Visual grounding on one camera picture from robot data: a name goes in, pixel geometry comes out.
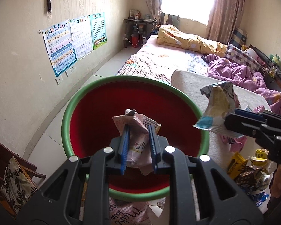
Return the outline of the person right hand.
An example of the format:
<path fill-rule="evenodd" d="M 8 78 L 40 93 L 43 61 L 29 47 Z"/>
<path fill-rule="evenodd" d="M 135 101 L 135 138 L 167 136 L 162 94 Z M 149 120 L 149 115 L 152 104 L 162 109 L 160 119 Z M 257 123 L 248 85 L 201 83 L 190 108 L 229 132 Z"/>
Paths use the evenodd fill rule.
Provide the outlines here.
<path fill-rule="evenodd" d="M 281 165 L 278 165 L 271 180 L 270 193 L 274 198 L 281 196 Z"/>

